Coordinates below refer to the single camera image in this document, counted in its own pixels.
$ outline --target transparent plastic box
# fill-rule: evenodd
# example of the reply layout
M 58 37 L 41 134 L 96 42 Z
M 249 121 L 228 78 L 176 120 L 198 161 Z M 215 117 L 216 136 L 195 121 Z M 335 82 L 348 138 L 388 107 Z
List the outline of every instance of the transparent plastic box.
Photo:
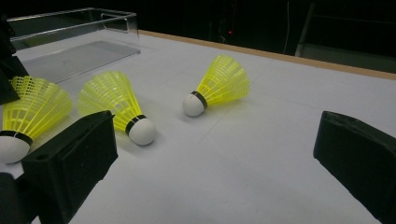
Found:
M 87 7 L 7 22 L 29 75 L 55 83 L 140 53 L 133 12 Z

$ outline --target shuttlecock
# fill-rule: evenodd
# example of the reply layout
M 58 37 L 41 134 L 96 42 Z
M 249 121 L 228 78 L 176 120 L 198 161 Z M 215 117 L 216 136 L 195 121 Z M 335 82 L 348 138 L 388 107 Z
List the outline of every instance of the shuttlecock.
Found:
M 84 84 L 78 95 L 78 113 L 82 116 L 109 110 L 114 129 L 126 132 L 140 146 L 154 140 L 154 123 L 142 114 L 128 77 L 119 71 L 106 71 Z
M 184 112 L 191 117 L 217 105 L 248 95 L 249 80 L 242 66 L 232 57 L 221 54 L 210 64 L 196 91 L 183 100 Z
M 72 110 L 68 93 L 57 84 L 39 77 L 10 80 L 20 100 L 3 105 L 0 132 L 0 162 L 20 161 L 35 139 Z

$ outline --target black background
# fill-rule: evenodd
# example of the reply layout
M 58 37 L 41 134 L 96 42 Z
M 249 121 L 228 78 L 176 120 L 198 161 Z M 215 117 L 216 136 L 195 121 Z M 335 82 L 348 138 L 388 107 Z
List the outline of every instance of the black background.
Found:
M 129 11 L 141 30 L 294 55 L 311 3 L 306 42 L 396 57 L 396 3 L 387 0 L 19 0 L 2 10 L 9 18 L 83 7 Z

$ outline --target white tabletop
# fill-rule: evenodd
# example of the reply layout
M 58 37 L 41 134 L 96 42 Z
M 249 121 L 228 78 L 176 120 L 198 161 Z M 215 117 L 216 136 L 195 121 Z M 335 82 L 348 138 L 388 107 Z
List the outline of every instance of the white tabletop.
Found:
M 313 149 L 324 110 L 396 136 L 396 80 L 150 35 L 140 44 L 138 55 L 60 83 L 76 102 L 93 75 L 119 70 L 157 128 L 145 147 L 116 132 L 119 157 L 70 223 L 379 223 Z M 221 53 L 247 71 L 249 95 L 187 117 L 183 98 Z M 22 169 L 1 163 L 0 172 Z

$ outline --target white cork tip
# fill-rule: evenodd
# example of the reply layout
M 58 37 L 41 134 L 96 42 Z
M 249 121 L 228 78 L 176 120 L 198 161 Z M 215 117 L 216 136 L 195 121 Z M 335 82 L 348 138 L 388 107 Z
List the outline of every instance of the white cork tip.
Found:
M 29 152 L 30 145 L 20 138 L 0 136 L 0 162 L 14 163 L 20 161 Z
M 145 146 L 154 141 L 156 129 L 150 119 L 140 119 L 129 131 L 129 137 L 139 146 Z
M 190 117 L 196 117 L 204 112 L 205 107 L 194 94 L 187 95 L 183 100 L 183 110 Z

